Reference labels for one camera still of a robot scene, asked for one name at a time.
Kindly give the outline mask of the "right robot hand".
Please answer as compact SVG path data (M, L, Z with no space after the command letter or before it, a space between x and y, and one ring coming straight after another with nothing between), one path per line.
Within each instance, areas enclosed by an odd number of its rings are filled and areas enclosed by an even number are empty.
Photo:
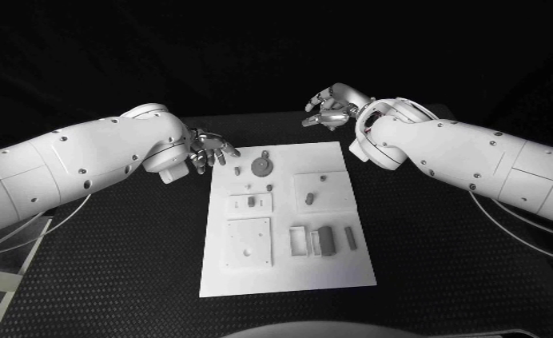
M375 97L365 95L352 86L343 83L333 84L309 100L306 112L319 109L319 113L303 120L303 127L323 125L335 130L350 118L359 118L362 111L375 101Z

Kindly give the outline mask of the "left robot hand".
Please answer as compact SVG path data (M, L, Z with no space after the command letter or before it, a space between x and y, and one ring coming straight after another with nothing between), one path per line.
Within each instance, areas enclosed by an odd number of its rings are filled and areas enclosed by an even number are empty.
M198 174L205 174L217 163L227 164L227 156L241 157L241 152L222 135L201 128L191 129L189 159Z

